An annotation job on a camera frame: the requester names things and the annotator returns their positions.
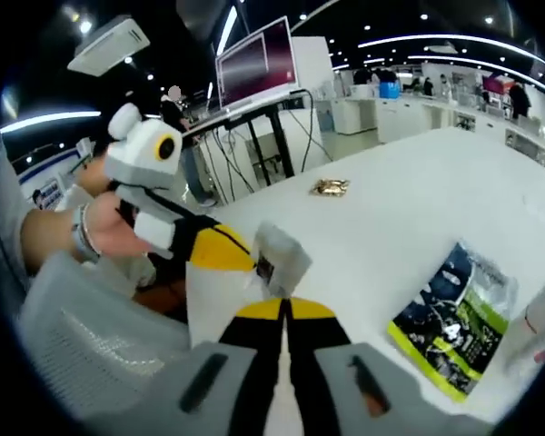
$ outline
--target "green and black package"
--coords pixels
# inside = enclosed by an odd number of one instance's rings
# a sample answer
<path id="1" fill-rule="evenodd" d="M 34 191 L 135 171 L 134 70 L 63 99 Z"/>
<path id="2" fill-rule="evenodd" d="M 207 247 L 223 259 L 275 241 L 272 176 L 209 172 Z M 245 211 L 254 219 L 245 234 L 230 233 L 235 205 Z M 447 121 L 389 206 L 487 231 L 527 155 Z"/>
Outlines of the green and black package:
<path id="1" fill-rule="evenodd" d="M 388 333 L 455 401 L 481 379 L 507 330 L 517 283 L 457 243 Z"/>

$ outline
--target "human hand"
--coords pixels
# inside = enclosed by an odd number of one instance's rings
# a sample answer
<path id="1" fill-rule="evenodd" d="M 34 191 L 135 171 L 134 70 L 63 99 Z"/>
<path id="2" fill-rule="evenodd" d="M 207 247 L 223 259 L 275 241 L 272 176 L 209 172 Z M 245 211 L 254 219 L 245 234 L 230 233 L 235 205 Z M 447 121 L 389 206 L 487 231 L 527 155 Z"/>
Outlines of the human hand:
<path id="1" fill-rule="evenodd" d="M 114 193 L 103 193 L 89 204 L 84 225 L 96 251 L 114 256 L 136 256 L 152 250 L 139 239 L 117 212 L 121 199 Z"/>

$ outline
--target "black desk legs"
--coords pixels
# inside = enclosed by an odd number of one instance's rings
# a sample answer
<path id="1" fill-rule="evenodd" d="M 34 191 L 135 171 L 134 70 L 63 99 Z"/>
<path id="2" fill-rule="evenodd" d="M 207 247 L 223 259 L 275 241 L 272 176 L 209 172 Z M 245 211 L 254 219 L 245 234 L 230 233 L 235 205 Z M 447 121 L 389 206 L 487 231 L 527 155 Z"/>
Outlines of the black desk legs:
<path id="1" fill-rule="evenodd" d="M 268 116 L 271 120 L 272 133 L 274 134 L 274 140 L 276 141 L 276 146 L 279 149 L 279 155 L 281 156 L 284 176 L 287 178 L 293 177 L 294 170 L 292 168 L 291 155 L 289 154 L 287 139 L 284 136 L 284 131 L 282 130 L 279 112 L 278 110 L 270 111 L 266 116 Z"/>
<path id="2" fill-rule="evenodd" d="M 251 131 L 251 137 L 254 142 L 254 150 L 256 150 L 256 155 L 258 156 L 258 163 L 261 165 L 261 168 L 263 169 L 264 180 L 266 181 L 266 185 L 270 186 L 271 178 L 269 177 L 269 172 L 266 169 L 266 166 L 264 166 L 263 150 L 261 150 L 261 145 L 259 144 L 258 138 L 256 137 L 256 133 L 254 132 L 254 126 L 252 121 L 248 122 L 248 128 Z"/>

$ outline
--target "ceiling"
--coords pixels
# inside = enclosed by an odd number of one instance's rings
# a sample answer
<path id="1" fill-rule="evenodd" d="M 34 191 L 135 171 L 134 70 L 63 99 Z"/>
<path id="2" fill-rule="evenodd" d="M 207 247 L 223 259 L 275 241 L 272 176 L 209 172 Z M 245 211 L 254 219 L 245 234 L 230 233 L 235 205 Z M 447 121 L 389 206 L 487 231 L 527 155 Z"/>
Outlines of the ceiling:
<path id="1" fill-rule="evenodd" d="M 360 49 L 368 41 L 400 35 L 460 34 L 487 37 L 537 52 L 534 34 L 510 11 L 503 0 L 234 0 L 240 18 L 233 27 L 228 45 L 274 19 L 287 15 L 294 35 L 322 35 L 330 44 L 334 65 L 351 68 L 362 61 L 384 57 L 386 65 L 401 64 L 408 55 L 434 55 L 424 46 L 435 41 L 406 41 Z M 206 89 L 213 81 L 214 47 L 218 44 L 231 0 L 72 0 L 70 5 L 81 16 L 94 22 L 94 29 L 117 15 L 128 14 L 141 26 L 151 45 L 134 56 L 132 64 L 119 64 L 102 77 L 91 77 L 66 70 L 82 36 L 62 6 L 42 29 L 33 52 L 8 76 L 5 91 L 17 106 L 18 118 L 74 110 L 99 110 L 96 119 L 66 120 L 32 126 L 5 134 L 11 159 L 20 158 L 45 144 L 64 142 L 73 146 L 85 136 L 105 130 L 111 114 L 126 101 L 134 101 L 145 114 L 157 114 L 161 87 L 178 84 L 192 102 L 205 102 Z M 312 14 L 322 5 L 327 7 Z M 301 14 L 309 17 L 302 21 Z M 428 15 L 421 20 L 421 15 Z M 484 18 L 493 17 L 492 25 Z M 520 54 L 492 45 L 453 42 L 458 54 L 470 59 L 503 64 L 524 74 L 543 73 L 544 65 Z M 466 48 L 467 54 L 460 53 Z M 148 74 L 154 79 L 148 81 Z M 545 74 L 541 78 L 545 83 Z M 12 120 L 4 115 L 2 125 Z M 58 153 L 58 147 L 43 155 Z M 28 165 L 24 159 L 18 172 Z"/>

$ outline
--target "gold wrapper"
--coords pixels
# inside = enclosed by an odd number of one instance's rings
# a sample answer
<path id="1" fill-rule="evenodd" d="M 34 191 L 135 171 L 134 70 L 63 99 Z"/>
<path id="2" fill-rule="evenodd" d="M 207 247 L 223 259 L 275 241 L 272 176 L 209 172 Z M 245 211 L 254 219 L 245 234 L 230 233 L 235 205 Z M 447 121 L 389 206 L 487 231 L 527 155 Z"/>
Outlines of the gold wrapper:
<path id="1" fill-rule="evenodd" d="M 343 197 L 349 187 L 349 180 L 321 179 L 311 189 L 314 195 Z"/>

